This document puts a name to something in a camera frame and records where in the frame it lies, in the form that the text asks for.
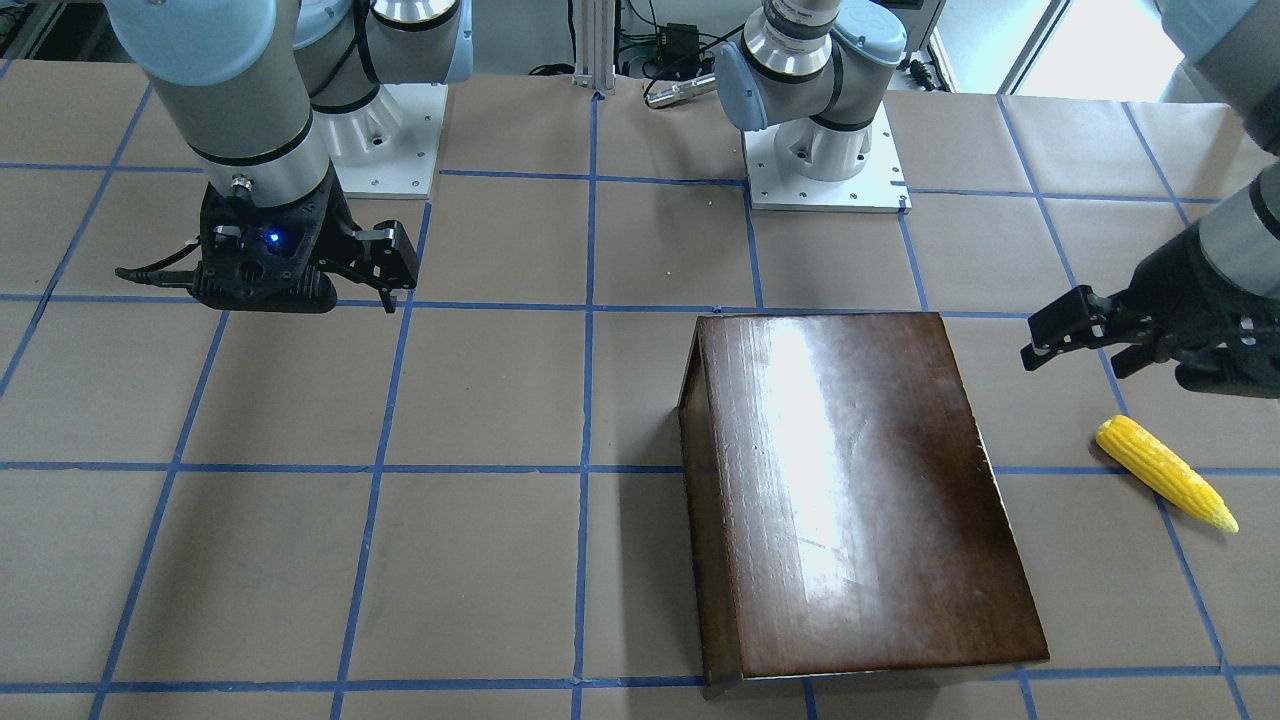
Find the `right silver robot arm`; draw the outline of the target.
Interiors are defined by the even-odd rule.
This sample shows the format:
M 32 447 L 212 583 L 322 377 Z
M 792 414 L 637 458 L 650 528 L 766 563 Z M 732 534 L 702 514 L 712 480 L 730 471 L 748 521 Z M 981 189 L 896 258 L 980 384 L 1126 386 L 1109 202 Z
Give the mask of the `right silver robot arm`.
M 402 223 L 353 218 L 339 169 L 392 149 L 392 85 L 452 85 L 474 68 L 468 1 L 109 1 L 207 187 L 195 240 L 118 278 L 243 313 L 329 313 L 334 277 L 385 313 L 420 259 Z

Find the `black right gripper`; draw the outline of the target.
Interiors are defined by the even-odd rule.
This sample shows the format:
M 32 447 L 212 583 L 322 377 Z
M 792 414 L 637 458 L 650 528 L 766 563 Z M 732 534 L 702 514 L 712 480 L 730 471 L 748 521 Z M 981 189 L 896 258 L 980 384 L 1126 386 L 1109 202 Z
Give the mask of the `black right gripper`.
M 419 255 L 398 220 L 358 231 L 330 168 L 302 199 L 260 208 L 252 193 L 212 186 L 200 206 L 201 259 L 189 293 L 207 307 L 256 313 L 328 313 L 332 275 L 374 288 L 387 314 L 394 292 L 415 290 Z

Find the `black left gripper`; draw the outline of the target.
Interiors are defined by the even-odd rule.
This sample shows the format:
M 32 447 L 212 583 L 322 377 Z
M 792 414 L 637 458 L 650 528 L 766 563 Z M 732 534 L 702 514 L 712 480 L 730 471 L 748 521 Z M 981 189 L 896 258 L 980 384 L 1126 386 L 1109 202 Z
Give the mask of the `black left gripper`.
M 1148 318 L 1146 341 L 1140 315 Z M 1217 273 L 1193 224 L 1146 258 L 1117 297 L 1079 284 L 1027 319 L 1021 364 L 1034 372 L 1061 354 L 1130 343 L 1110 359 L 1117 380 L 1175 361 L 1185 389 L 1277 398 L 1277 301 L 1252 295 Z

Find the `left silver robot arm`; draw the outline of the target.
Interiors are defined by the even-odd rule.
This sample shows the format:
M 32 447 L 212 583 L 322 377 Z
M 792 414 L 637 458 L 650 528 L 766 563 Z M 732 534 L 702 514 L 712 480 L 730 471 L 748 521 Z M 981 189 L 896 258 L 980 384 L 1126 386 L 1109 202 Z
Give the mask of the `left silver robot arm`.
M 1277 4 L 1170 1 L 1161 19 L 1184 58 L 1277 152 Z M 870 1 L 765 1 L 717 50 L 719 102 L 741 131 L 792 120 L 831 133 L 870 123 L 905 51 L 899 18 Z M 1060 354 L 1120 345 L 1117 378 L 1175 361 L 1180 387 L 1276 398 L 1279 179 L 1248 186 L 1143 259 L 1108 297 L 1078 286 L 1033 314 L 1033 372 Z

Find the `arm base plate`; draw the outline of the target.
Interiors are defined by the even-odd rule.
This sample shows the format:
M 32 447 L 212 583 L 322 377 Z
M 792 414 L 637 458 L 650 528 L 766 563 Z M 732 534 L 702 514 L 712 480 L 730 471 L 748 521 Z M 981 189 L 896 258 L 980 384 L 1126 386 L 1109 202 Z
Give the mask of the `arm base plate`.
M 315 129 L 348 197 L 430 199 L 449 90 L 384 85 L 355 111 L 315 113 Z
M 751 206 L 772 211 L 906 213 L 902 163 L 884 104 L 836 131 L 804 118 L 742 133 Z

